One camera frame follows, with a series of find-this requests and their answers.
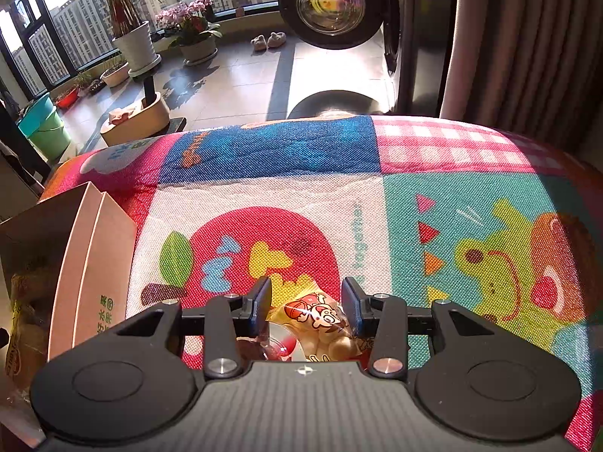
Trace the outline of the red cartoon snack bag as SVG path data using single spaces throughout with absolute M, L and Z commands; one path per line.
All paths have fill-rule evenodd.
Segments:
M 247 361 L 358 361 L 366 366 L 373 340 L 356 337 L 339 302 L 310 288 L 271 309 L 264 331 L 255 338 L 239 337 L 237 346 Z

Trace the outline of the brown cardboard box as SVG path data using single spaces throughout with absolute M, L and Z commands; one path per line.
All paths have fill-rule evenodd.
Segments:
M 52 358 L 123 321 L 136 223 L 86 183 L 1 225 L 1 370 L 20 393 Z

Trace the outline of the colourful cartoon play mat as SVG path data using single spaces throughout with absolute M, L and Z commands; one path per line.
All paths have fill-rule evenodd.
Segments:
M 563 359 L 567 438 L 602 447 L 602 176 L 523 136 L 401 116 L 272 121 L 108 147 L 45 196 L 91 183 L 137 225 L 126 313 L 272 283 L 291 314 L 344 278 L 451 299 Z

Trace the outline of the green plastic bucket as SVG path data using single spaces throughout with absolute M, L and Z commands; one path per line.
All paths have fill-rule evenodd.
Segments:
M 30 135 L 30 140 L 47 160 L 61 157 L 70 143 L 66 128 L 56 111 L 50 113 L 40 127 Z

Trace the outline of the low white planter bowl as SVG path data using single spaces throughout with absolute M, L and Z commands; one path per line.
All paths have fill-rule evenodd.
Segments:
M 108 88 L 114 88 L 124 83 L 129 78 L 129 64 L 122 57 L 118 57 L 101 73 L 100 79 Z

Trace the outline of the teal plastic bucket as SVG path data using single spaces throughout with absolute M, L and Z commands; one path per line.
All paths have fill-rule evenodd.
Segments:
M 17 123 L 20 132 L 26 138 L 30 138 L 53 111 L 55 111 L 55 105 L 50 98 L 50 94 L 46 93 L 33 102 L 23 113 L 23 116 Z

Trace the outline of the pink orchid in pot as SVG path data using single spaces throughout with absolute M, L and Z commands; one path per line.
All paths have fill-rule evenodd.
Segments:
M 171 46 L 178 48 L 184 66 L 197 66 L 211 60 L 219 51 L 220 25 L 208 19 L 213 0 L 180 2 L 161 10 L 155 17 L 160 30 L 171 33 L 175 40 Z

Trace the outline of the pair of white slippers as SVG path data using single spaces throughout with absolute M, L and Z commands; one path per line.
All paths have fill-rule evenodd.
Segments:
M 282 47 L 287 41 L 287 36 L 283 32 L 272 32 L 268 38 L 264 35 L 258 35 L 250 40 L 253 52 L 261 53 L 267 50 L 274 50 Z

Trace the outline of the beige curtain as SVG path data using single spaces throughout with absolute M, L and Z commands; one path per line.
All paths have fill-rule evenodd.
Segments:
M 439 115 L 579 151 L 602 125 L 602 0 L 457 0 Z

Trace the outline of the tall plant in white pot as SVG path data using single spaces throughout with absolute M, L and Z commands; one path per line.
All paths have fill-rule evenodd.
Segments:
M 113 41 L 128 63 L 129 76 L 137 79 L 161 62 L 151 41 L 149 23 L 142 20 L 133 0 L 106 1 Z

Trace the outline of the round washing machine door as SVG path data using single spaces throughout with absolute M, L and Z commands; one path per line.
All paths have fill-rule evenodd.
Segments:
M 328 50 L 367 42 L 386 17 L 385 0 L 278 0 L 278 6 L 303 42 Z

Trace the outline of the beige tray with black post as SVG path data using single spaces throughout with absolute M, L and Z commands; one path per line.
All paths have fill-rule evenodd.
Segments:
M 106 145 L 148 139 L 170 124 L 170 110 L 161 93 L 155 91 L 153 76 L 144 79 L 143 89 L 142 99 L 108 112 L 108 118 L 100 129 Z

